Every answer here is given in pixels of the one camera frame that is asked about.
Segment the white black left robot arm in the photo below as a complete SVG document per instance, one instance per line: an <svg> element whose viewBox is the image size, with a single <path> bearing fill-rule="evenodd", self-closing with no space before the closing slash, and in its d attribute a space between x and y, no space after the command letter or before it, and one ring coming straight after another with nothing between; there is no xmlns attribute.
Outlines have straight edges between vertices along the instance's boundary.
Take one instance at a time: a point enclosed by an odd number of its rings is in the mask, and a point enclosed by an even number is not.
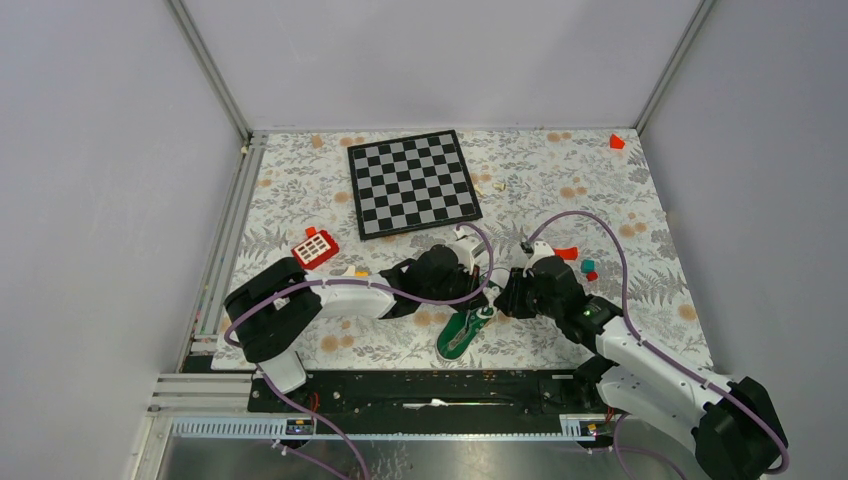
<svg viewBox="0 0 848 480"><path fill-rule="evenodd" d="M286 257L226 297L231 324L224 340L273 384L272 398L282 408L296 411L309 401L311 387L293 344L313 320L396 319L424 304L456 310L484 306L490 275L477 261L490 252L484 242L465 236L364 277L312 274Z"/></svg>

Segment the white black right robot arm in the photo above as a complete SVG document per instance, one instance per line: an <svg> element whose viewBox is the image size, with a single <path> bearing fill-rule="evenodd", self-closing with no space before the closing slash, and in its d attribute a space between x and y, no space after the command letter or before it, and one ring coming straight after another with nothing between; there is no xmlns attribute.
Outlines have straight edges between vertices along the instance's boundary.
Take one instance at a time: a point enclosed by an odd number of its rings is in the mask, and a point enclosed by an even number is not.
<svg viewBox="0 0 848 480"><path fill-rule="evenodd" d="M750 377L734 380L689 362L628 326L622 307L585 292L557 256L495 271L496 309L550 319L592 356L577 369L575 402L633 414L675 439L711 479L757 479L783 467L789 442L771 398Z"/></svg>

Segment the green canvas sneaker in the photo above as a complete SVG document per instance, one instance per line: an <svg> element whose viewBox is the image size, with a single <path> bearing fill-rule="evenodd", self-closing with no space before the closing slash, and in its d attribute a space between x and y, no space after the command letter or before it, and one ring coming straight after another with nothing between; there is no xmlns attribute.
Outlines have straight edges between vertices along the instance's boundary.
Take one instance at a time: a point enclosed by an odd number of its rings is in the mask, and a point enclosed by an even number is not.
<svg viewBox="0 0 848 480"><path fill-rule="evenodd" d="M465 354L477 335L498 314L493 301L502 290L501 286L489 282L484 289L484 295L489 301L487 305L457 312L450 317L435 343L436 352L440 358L455 361Z"/></svg>

